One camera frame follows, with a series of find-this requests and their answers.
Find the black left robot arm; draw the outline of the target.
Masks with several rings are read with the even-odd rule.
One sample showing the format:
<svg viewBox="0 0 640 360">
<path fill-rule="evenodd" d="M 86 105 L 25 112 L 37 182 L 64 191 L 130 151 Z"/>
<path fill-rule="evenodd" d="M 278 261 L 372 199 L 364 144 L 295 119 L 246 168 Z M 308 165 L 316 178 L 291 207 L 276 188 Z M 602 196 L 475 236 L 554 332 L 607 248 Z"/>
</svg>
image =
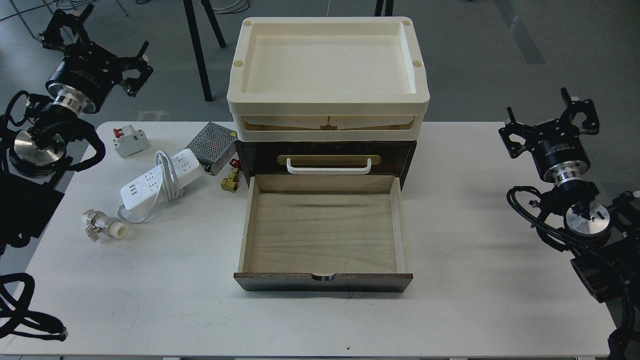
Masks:
<svg viewBox="0 0 640 360">
<path fill-rule="evenodd" d="M 117 85 L 135 97 L 153 73 L 144 59 L 148 42 L 137 55 L 118 57 L 89 38 L 84 23 L 93 9 L 55 10 L 40 39 L 63 58 L 47 93 L 21 90 L 1 112 L 2 250 L 39 238 L 64 196 L 55 189 L 60 178 L 104 159 L 105 144 L 82 114 L 96 114 Z"/>
</svg>

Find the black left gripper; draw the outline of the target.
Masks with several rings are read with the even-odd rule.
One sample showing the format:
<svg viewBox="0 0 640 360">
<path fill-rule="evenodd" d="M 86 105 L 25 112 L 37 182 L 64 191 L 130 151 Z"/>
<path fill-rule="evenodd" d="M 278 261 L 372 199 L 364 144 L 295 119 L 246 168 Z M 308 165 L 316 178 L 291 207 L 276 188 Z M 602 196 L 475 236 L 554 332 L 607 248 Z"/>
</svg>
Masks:
<svg viewBox="0 0 640 360">
<path fill-rule="evenodd" d="M 88 4 L 78 15 L 55 10 L 44 32 L 39 35 L 42 48 L 64 55 L 58 68 L 45 86 L 53 103 L 75 114 L 96 114 L 114 86 L 126 95 L 137 96 L 154 69 L 144 58 L 149 42 L 144 41 L 139 52 L 131 57 L 117 57 L 98 44 L 93 44 L 84 27 L 94 9 Z M 73 42 L 66 44 L 61 29 L 73 32 Z M 124 77 L 126 71 L 138 71 L 137 77 Z"/>
</svg>

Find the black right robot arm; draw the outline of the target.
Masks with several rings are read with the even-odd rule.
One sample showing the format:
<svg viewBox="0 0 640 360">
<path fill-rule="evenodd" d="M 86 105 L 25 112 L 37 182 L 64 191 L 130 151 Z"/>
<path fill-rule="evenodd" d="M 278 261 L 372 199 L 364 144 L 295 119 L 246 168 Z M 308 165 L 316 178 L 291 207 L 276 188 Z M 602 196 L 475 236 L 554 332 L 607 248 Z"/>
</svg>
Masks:
<svg viewBox="0 0 640 360">
<path fill-rule="evenodd" d="M 511 158 L 529 152 L 540 180 L 553 185 L 542 193 L 533 186 L 514 186 L 506 193 L 510 207 L 530 223 L 538 237 L 556 251 L 569 251 L 574 272 L 599 303 L 622 301 L 620 325 L 607 339 L 608 359 L 624 360 L 628 345 L 639 342 L 634 329 L 639 310 L 638 191 L 625 191 L 605 206 L 599 190 L 583 179 L 590 160 L 581 135 L 597 135 L 600 122 L 594 103 L 561 89 L 566 109 L 560 117 L 537 125 L 509 119 L 498 134 Z"/>
</svg>

